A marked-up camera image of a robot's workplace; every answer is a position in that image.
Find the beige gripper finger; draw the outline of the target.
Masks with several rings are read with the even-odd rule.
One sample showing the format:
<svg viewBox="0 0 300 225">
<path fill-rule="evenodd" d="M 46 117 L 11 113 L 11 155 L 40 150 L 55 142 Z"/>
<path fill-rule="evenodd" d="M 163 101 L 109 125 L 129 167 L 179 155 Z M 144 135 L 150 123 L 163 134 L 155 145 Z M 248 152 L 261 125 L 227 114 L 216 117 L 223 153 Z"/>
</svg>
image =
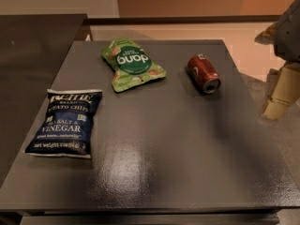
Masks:
<svg viewBox="0 0 300 225">
<path fill-rule="evenodd" d="M 278 120 L 299 98 L 300 64 L 286 62 L 279 70 L 271 69 L 267 76 L 266 101 L 262 105 L 262 116 Z"/>
<path fill-rule="evenodd" d="M 271 25 L 269 25 L 266 29 L 261 31 L 261 33 L 255 37 L 254 41 L 263 45 L 273 44 L 275 40 L 276 31 L 277 24 L 274 22 Z"/>
</svg>

